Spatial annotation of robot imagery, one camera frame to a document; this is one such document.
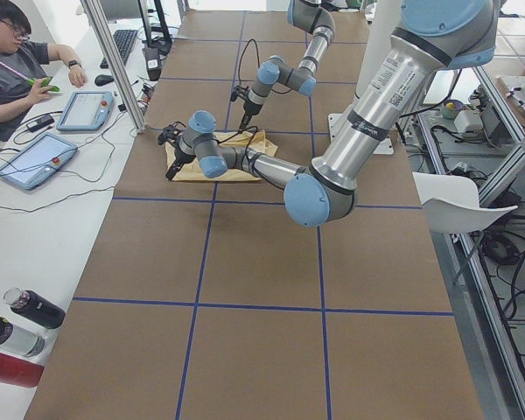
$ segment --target lanyard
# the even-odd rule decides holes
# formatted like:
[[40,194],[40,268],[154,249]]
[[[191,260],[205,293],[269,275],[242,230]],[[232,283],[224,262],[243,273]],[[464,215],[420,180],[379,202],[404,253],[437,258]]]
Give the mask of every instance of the lanyard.
[[24,76],[23,74],[21,74],[18,70],[14,70],[13,68],[11,68],[10,66],[8,66],[7,64],[4,64],[2,61],[0,61],[0,66],[2,66],[3,68],[7,69],[7,70],[10,70],[12,73],[14,73],[16,76],[19,76],[21,77],[23,80],[25,81],[28,81],[30,85],[32,85],[33,83],[33,79],[30,79],[29,77],[27,76]]

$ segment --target tablet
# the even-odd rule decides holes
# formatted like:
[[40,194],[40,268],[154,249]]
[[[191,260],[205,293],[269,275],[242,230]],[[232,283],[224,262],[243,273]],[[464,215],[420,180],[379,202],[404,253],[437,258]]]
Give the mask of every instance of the tablet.
[[98,130],[107,121],[114,103],[110,92],[73,92],[56,124],[56,129]]
[[0,166],[0,176],[22,190],[32,190],[47,181],[77,150],[74,144],[61,137],[41,133],[13,159]]

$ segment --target black keyboard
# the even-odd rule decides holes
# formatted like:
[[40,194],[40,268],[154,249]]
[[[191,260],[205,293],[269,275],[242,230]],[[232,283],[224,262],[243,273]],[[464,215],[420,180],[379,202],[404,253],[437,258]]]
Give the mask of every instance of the black keyboard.
[[[136,29],[117,29],[115,33],[113,34],[113,38],[115,39],[116,48],[119,50],[119,53],[121,54],[123,64],[126,64],[126,62],[129,60],[129,55],[130,55],[130,52],[132,51],[132,47],[134,46],[134,41],[136,41],[137,36],[138,36],[138,30]],[[109,65],[107,64],[107,60],[103,59],[99,67],[109,68]]]

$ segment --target man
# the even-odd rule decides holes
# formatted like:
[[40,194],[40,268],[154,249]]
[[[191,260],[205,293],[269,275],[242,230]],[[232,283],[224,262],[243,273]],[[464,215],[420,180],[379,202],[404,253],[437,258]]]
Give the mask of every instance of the man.
[[[62,60],[70,67],[70,82],[77,88],[86,74],[76,52],[67,45],[35,43],[27,16],[10,0],[0,0],[0,141],[6,141],[36,103],[51,97],[50,87],[41,84],[46,73],[41,64]],[[35,79],[31,86],[19,74]]]

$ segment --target white chair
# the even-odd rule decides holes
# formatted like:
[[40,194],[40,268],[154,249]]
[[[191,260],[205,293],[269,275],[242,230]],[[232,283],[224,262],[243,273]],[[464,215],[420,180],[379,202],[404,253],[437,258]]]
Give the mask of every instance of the white chair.
[[517,206],[483,208],[469,178],[412,172],[432,232],[464,234],[484,230]]

